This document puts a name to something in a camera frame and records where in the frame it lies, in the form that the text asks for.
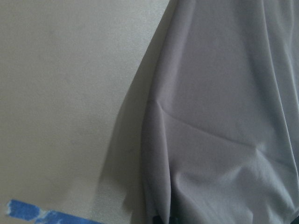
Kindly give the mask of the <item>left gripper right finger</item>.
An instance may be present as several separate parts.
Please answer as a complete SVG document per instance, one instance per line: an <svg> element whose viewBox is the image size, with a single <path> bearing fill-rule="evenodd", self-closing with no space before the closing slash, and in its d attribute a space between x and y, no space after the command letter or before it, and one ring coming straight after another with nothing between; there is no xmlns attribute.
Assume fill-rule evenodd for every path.
<svg viewBox="0 0 299 224"><path fill-rule="evenodd" d="M179 220L177 217L170 217L169 224L179 224Z"/></svg>

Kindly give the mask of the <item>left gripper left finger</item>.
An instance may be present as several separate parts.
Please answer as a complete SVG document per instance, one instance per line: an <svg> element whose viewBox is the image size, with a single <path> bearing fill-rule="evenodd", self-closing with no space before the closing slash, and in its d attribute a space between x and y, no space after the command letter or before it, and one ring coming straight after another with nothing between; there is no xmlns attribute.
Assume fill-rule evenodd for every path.
<svg viewBox="0 0 299 224"><path fill-rule="evenodd" d="M160 217L160 216L154 216L154 217L152 218L152 223L153 223L153 224L162 224L162 219L161 219L161 217Z"/></svg>

